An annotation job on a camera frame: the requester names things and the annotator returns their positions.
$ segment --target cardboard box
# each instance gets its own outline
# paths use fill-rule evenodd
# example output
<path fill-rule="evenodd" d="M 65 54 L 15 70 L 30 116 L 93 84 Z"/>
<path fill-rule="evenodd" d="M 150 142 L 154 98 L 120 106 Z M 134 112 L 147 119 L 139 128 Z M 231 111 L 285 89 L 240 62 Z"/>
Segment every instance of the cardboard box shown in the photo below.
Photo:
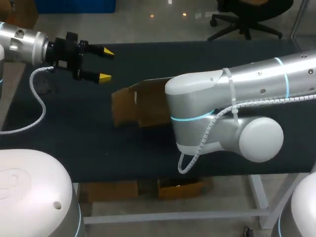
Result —
<path fill-rule="evenodd" d="M 168 79 L 144 80 L 112 94 L 115 126 L 137 122 L 140 127 L 170 123 L 164 92 Z"/>
<path fill-rule="evenodd" d="M 137 181 L 87 183 L 80 186 L 83 202 L 116 201 L 138 197 Z"/>
<path fill-rule="evenodd" d="M 158 180 L 158 197 L 162 200 L 198 197 L 204 184 L 199 179 Z"/>
<path fill-rule="evenodd" d="M 32 29 L 38 19 L 34 0 L 0 0 L 0 20 L 20 28 Z"/>

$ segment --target concrete floor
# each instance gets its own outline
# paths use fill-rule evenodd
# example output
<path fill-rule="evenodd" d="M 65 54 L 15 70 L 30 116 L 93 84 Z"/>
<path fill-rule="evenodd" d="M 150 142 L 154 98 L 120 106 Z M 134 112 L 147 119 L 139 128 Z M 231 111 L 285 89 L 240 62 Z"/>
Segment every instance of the concrete floor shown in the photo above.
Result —
<path fill-rule="evenodd" d="M 269 200 L 274 197 L 284 178 L 285 175 L 262 175 Z M 92 216 L 256 208 L 247 176 L 214 177 L 213 182 L 213 188 L 206 188 L 201 197 L 192 199 L 163 201 L 156 197 L 139 197 L 127 201 L 94 203 Z M 270 230 L 261 230 L 258 218 L 252 217 L 100 224 L 87 226 L 87 237 L 241 237 L 244 226 L 253 228 L 256 237 L 269 237 L 271 233 Z"/>
<path fill-rule="evenodd" d="M 168 2 L 170 0 L 118 0 L 114 14 L 40 15 L 35 29 L 46 32 L 52 40 L 55 37 L 63 38 L 67 31 L 72 31 L 79 33 L 80 39 L 90 43 L 129 43 L 206 40 L 213 33 L 228 26 L 228 23 L 221 21 L 216 28 L 209 26 L 211 15 L 217 13 L 216 0 L 172 0 L 172 4 Z M 289 11 L 264 24 L 282 31 L 285 37 L 288 36 L 300 2 L 295 0 Z M 313 2 L 311 4 L 298 31 L 303 35 L 316 33 L 314 25 L 310 23 L 316 6 Z M 257 31 L 251 31 L 251 34 L 254 39 L 274 37 Z M 238 32 L 230 33 L 223 39 L 244 40 Z M 0 124 L 4 120 L 23 70 L 22 64 L 5 66 Z M 268 197 L 272 198 L 284 175 L 263 175 L 262 179 Z M 92 215 L 251 208 L 254 208 L 254 200 L 247 178 L 230 176 L 215 177 L 214 189 L 199 198 L 157 201 L 155 198 L 141 197 L 129 201 L 95 203 Z M 241 237 L 245 225 L 255 230 L 256 237 L 270 236 L 270 231 L 260 230 L 258 218 L 93 225 L 88 226 L 87 236 Z"/>

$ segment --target white cable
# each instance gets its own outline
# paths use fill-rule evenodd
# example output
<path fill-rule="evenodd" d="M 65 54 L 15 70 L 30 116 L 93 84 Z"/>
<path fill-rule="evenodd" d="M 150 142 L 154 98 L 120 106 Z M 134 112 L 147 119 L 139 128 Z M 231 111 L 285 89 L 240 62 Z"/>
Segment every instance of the white cable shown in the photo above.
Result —
<path fill-rule="evenodd" d="M 12 133 L 25 131 L 31 127 L 34 127 L 36 124 L 38 124 L 40 121 L 42 121 L 42 119 L 44 118 L 44 116 L 46 114 L 46 106 L 45 106 L 44 102 L 40 99 L 39 95 L 36 93 L 36 91 L 34 89 L 34 85 L 33 85 L 33 80 L 34 80 L 34 77 L 37 73 L 47 72 L 47 71 L 52 70 L 52 69 L 54 69 L 54 67 L 38 68 L 38 69 L 34 70 L 32 72 L 32 74 L 30 75 L 31 92 L 33 93 L 34 97 L 37 99 L 37 101 L 40 103 L 40 105 L 42 107 L 42 113 L 41 113 L 41 116 L 39 117 L 39 119 L 37 119 L 35 122 L 31 123 L 30 125 L 22 127 L 20 129 L 16 129 L 16 130 L 12 130 L 12 131 L 0 131 L 0 135 L 6 135 L 6 134 L 12 134 Z"/>
<path fill-rule="evenodd" d="M 306 96 L 298 96 L 298 97 L 292 97 L 292 98 L 283 98 L 283 99 L 273 99 L 273 100 L 258 100 L 258 101 L 251 101 L 251 102 L 244 102 L 244 103 L 239 103 L 236 105 L 236 108 L 245 108 L 245 107 L 256 107 L 256 106 L 261 106 L 261 105 L 278 105 L 278 104 L 285 104 L 285 103 L 291 103 L 291 102 L 298 102 L 298 101 L 306 101 L 306 100 L 313 100 L 316 98 L 316 94 L 314 95 L 306 95 Z M 187 167 L 183 170 L 182 169 L 182 161 L 183 161 L 183 157 L 185 154 L 181 153 L 180 158 L 179 158 L 179 162 L 178 162 L 178 171 L 181 174 L 185 174 L 187 173 L 192 166 L 195 164 L 195 162 L 198 160 L 198 157 L 200 156 L 200 153 L 206 143 L 206 140 L 209 136 L 209 132 L 212 129 L 213 125 L 215 124 L 215 122 L 220 119 L 223 115 L 225 115 L 226 113 L 232 111 L 232 106 L 229 106 L 225 109 L 223 109 L 221 112 L 219 112 L 213 119 L 212 121 L 209 123 L 203 138 L 201 140 L 201 143 L 198 146 L 197 152 L 194 155 L 194 157 L 192 158 L 192 160 L 190 161 L 190 163 L 187 165 Z"/>

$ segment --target black tabletop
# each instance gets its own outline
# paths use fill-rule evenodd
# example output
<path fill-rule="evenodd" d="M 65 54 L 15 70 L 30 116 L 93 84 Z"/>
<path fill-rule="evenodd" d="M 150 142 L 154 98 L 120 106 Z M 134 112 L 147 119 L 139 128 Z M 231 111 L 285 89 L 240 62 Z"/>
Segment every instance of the black tabletop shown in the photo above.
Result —
<path fill-rule="evenodd" d="M 53 88 L 42 96 L 46 117 L 30 130 L 0 137 L 0 148 L 46 152 L 65 166 L 73 182 L 182 177 L 171 125 L 114 127 L 111 94 L 144 79 L 211 71 L 298 51 L 286 40 L 111 44 L 107 48 L 115 53 L 114 61 L 86 55 L 84 67 L 113 75 L 111 83 L 75 81 L 60 71 L 39 76 Z M 40 116 L 40 105 L 28 86 L 31 71 L 24 72 L 5 130 L 28 125 Z M 253 163 L 230 152 L 212 153 L 201 156 L 187 176 L 309 172 L 316 158 L 315 105 L 303 102 L 243 111 L 280 123 L 284 144 L 279 154 L 268 162 Z"/>

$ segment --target black office chair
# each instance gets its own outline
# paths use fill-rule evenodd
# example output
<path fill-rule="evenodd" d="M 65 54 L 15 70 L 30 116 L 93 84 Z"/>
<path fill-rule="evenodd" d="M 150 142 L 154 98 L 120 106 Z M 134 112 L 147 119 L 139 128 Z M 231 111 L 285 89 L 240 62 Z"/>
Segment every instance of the black office chair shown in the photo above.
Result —
<path fill-rule="evenodd" d="M 293 5 L 293 0 L 269 0 L 262 5 L 251 5 L 239 0 L 227 0 L 225 2 L 226 11 L 232 12 L 235 16 L 213 14 L 210 20 L 212 27 L 217 26 L 217 19 L 230 22 L 231 25 L 225 29 L 215 33 L 207 40 L 211 41 L 226 35 L 232 31 L 239 30 L 240 34 L 244 34 L 246 40 L 251 40 L 249 29 L 255 29 L 267 32 L 282 38 L 282 33 L 258 22 L 272 19 L 286 12 Z"/>

